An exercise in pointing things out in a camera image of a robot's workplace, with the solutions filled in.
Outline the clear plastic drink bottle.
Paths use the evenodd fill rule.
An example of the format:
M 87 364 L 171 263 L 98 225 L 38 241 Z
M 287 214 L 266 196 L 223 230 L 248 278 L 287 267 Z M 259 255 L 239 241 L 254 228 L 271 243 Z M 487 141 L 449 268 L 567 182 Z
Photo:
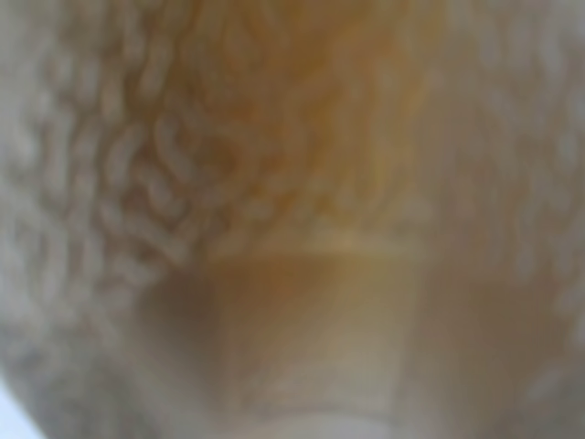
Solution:
M 4 1 L 1 378 L 46 438 L 581 438 L 581 1 Z

